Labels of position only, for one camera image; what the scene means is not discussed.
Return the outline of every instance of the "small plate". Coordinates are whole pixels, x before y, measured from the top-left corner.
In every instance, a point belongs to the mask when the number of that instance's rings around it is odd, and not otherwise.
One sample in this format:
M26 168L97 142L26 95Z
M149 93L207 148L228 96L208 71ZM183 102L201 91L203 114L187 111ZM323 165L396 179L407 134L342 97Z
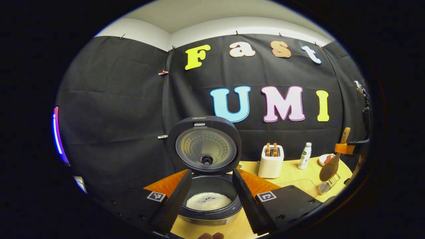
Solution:
M325 162L326 158L328 157L328 155L330 155L332 158L335 157L335 154L324 154L324 155L320 156L319 157L320 165L325 166L324 162Z

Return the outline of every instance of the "orange letter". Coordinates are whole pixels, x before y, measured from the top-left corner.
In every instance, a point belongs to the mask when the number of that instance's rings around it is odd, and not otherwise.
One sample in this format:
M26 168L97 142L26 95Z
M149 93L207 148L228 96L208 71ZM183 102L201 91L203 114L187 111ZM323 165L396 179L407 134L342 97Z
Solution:
M288 58L292 55L291 51L288 49L288 44L285 42L272 41L270 46L273 48L273 54L277 57Z

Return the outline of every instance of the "rice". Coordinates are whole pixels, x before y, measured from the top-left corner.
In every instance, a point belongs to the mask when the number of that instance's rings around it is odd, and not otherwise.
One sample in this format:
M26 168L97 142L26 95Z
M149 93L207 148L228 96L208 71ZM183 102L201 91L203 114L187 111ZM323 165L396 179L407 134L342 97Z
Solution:
M232 201L225 195L207 192L199 193L189 198L186 207L199 211L210 211L223 208L231 202Z

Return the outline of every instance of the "white bottle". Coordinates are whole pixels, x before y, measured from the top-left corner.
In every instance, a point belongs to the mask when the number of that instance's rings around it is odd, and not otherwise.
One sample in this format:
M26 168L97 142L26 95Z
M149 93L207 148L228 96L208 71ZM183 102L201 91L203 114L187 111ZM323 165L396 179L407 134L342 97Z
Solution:
M306 143L303 153L301 154L299 169L305 169L309 163L310 155L312 154L312 143Z

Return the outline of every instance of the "table surface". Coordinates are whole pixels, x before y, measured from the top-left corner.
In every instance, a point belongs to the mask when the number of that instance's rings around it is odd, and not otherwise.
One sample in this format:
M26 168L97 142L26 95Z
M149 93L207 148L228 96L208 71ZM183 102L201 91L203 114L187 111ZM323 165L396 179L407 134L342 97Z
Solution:
M321 183L321 180L319 179L319 172L322 168L318 160L319 157L310 158L307 168L303 170L298 169L299 160L283 161L279 177L266 180L275 183L280 187L294 185L315 199L324 202L329 197L337 195L345 188L344 181L352 176L352 172L347 165L340 160L337 173L341 179L327 193L324 195L318 195L318 191L315 186ZM243 164L242 170L258 175L258 169L260 167L259 162L241 161L240 163ZM224 238L253 239L260 237L252 232L246 217L245 211L242 208L237 219L227 225L202 226L185 222L178 216L174 222L171 232L186 239L197 239L205 232L210 235L220 232L224 234Z

